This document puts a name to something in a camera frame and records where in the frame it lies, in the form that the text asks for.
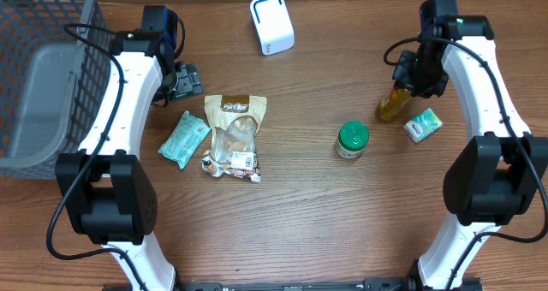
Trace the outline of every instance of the white block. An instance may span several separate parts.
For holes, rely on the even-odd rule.
[[[284,0],[253,0],[249,9],[265,56],[293,47],[295,33]]]

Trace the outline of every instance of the brown paper label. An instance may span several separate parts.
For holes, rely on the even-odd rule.
[[[224,112],[245,113],[249,111],[249,95],[229,96],[221,98],[221,110]]]

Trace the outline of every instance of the bottle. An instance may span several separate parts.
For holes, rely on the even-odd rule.
[[[344,124],[335,141],[335,151],[342,158],[352,159],[358,157],[369,141],[367,126],[358,121]]]
[[[378,117],[383,121],[392,120],[411,98],[411,91],[409,90],[392,89],[390,93],[378,103]]]

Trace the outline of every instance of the cable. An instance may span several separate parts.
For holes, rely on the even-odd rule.
[[[181,55],[182,49],[185,47],[185,39],[187,38],[187,34],[185,33],[185,23],[182,22],[182,19],[179,16],[177,16],[177,20],[179,21],[179,24],[181,25],[182,39],[181,39],[181,43],[179,44],[179,48],[177,48],[177,51],[175,52],[175,59],[177,59]]]
[[[525,148],[521,144],[520,140],[518,139],[517,135],[514,132],[514,129],[512,128],[512,126],[510,124],[510,118],[509,118],[508,114],[506,113],[506,109],[504,108],[503,96],[500,92],[500,88],[498,87],[497,78],[495,77],[495,74],[492,72],[491,68],[489,67],[489,63],[487,63],[487,61],[484,61],[481,58],[481,56],[479,56],[478,54],[476,54],[475,52],[470,50],[468,47],[466,47],[462,44],[459,44],[455,41],[452,41],[450,39],[423,38],[423,37],[419,36],[417,38],[404,39],[404,40],[401,40],[401,41],[393,44],[384,53],[384,62],[389,64],[389,65],[398,65],[398,64],[400,64],[399,62],[389,62],[388,61],[387,56],[388,56],[388,54],[390,54],[391,51],[393,51],[396,47],[398,47],[400,45],[403,45],[403,44],[406,44],[406,43],[409,43],[409,42],[420,42],[420,43],[422,43],[423,41],[426,41],[426,40],[429,40],[429,41],[432,41],[432,42],[439,42],[439,43],[443,43],[443,44],[447,44],[447,45],[454,45],[455,47],[465,51],[471,57],[473,57],[476,61],[478,61],[480,66],[483,67],[483,69],[487,72],[487,75],[489,75],[489,79],[491,80],[491,83],[493,85],[493,90],[495,92],[495,96],[497,97],[497,102],[498,102],[498,107],[500,109],[500,113],[503,117],[501,122],[504,124],[504,126],[506,127],[506,130],[508,131],[510,137],[515,142],[515,144],[517,145],[518,150],[520,151],[520,154],[522,155],[523,160],[527,164],[527,168],[530,170],[531,175],[533,176],[534,182],[535,182],[535,184],[536,184],[536,186],[539,190],[540,199],[542,200],[542,204],[543,204],[544,212],[545,212],[545,223],[544,223],[544,226],[543,226],[542,230],[537,235],[535,235],[533,237],[530,237],[530,238],[521,238],[521,237],[517,237],[517,236],[513,236],[513,235],[506,235],[506,234],[503,234],[503,233],[491,232],[491,231],[478,233],[472,239],[472,241],[468,244],[466,250],[461,255],[459,260],[457,261],[455,268],[451,271],[451,277],[450,277],[450,279],[449,279],[449,281],[448,281],[448,283],[445,287],[445,291],[449,291],[451,289],[451,284],[453,284],[453,281],[455,280],[455,277],[456,277],[456,274],[457,274],[458,270],[461,268],[462,264],[464,263],[464,260],[467,258],[468,254],[472,251],[472,249],[474,248],[474,245],[476,244],[476,242],[481,241],[482,237],[484,237],[484,236],[494,236],[494,237],[499,237],[501,239],[505,239],[505,240],[508,240],[508,241],[518,242],[518,243],[534,243],[534,242],[539,241],[542,238],[544,238],[546,236],[546,234],[548,233],[548,201],[547,201],[548,198],[546,197],[546,191],[544,189],[544,186],[542,185],[542,181],[540,180],[539,175],[537,174],[537,171],[535,170],[535,168],[533,166],[533,162],[531,162],[531,158],[527,154],[527,151],[525,150]]]
[[[55,226],[57,224],[57,220],[59,219],[59,216],[61,215],[63,207],[67,203],[67,200],[69,200],[70,194],[74,191],[74,188],[81,181],[82,177],[84,177],[86,172],[90,169],[90,167],[92,165],[92,162],[93,162],[93,159],[98,155],[99,151],[101,150],[101,147],[103,146],[104,142],[108,138],[108,133],[110,131],[110,127],[112,126],[112,122],[114,121],[114,118],[116,116],[116,112],[118,111],[118,107],[120,106],[120,101],[122,100],[123,85],[125,83],[125,80],[124,80],[124,77],[123,77],[123,69],[122,69],[122,66],[120,65],[120,63],[118,62],[118,60],[116,60],[116,58],[114,56],[112,56],[103,47],[101,47],[99,45],[96,45],[95,43],[93,43],[93,42],[91,42],[87,39],[84,39],[80,35],[78,35],[78,34],[74,33],[73,31],[69,30],[70,27],[85,27],[85,28],[90,28],[90,29],[103,31],[103,32],[108,33],[108,34],[116,34],[116,33],[109,30],[109,29],[106,29],[106,28],[97,27],[97,26],[94,26],[94,25],[80,24],[80,23],[70,23],[70,24],[66,24],[66,25],[63,26],[65,32],[68,33],[68,35],[72,36],[75,39],[78,39],[80,42],[82,42],[86,45],[89,45],[89,46],[95,48],[97,51],[105,54],[116,65],[116,68],[118,69],[118,72],[119,72],[119,75],[120,75],[120,79],[119,79],[120,86],[118,87],[118,94],[116,95],[116,101],[114,103],[114,106],[112,107],[112,111],[110,113],[109,119],[106,122],[106,125],[104,126],[104,131],[101,133],[101,136],[99,138],[97,146],[95,147],[95,150],[93,150],[92,155],[90,155],[90,157],[87,159],[84,166],[82,166],[82,168],[80,169],[80,173],[78,173],[78,175],[75,177],[73,182],[70,184],[70,187],[68,188],[67,192],[63,196],[63,199],[61,200],[61,202],[57,206],[57,208],[55,210],[55,213],[53,214],[53,217],[51,218],[50,226],[48,227],[48,231],[47,231],[46,237],[45,237],[45,244],[46,244],[50,254],[53,257],[61,259],[61,260],[76,260],[76,259],[80,259],[80,258],[87,258],[87,257],[91,257],[91,256],[96,256],[96,255],[99,255],[101,253],[107,253],[107,252],[118,253],[120,255],[120,258],[124,259],[126,261],[126,263],[128,264],[129,269],[131,270],[131,272],[133,273],[133,275],[135,277],[135,280],[137,281],[137,283],[139,283],[140,289],[144,290],[144,291],[148,291],[145,284],[143,283],[142,279],[140,278],[139,273],[137,272],[137,269],[135,268],[135,265],[133,264],[131,259],[128,257],[127,253],[124,252],[120,248],[115,248],[115,247],[102,248],[102,249],[97,249],[97,250],[90,251],[90,252],[83,252],[83,253],[78,253],[78,254],[69,256],[69,255],[63,255],[63,254],[59,253],[53,247],[53,242],[52,242],[53,230],[55,229]]]

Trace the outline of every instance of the barcode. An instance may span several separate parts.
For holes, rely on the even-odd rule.
[[[206,129],[206,125],[200,124],[198,128],[196,128],[196,133],[201,134],[204,131],[204,129]]]

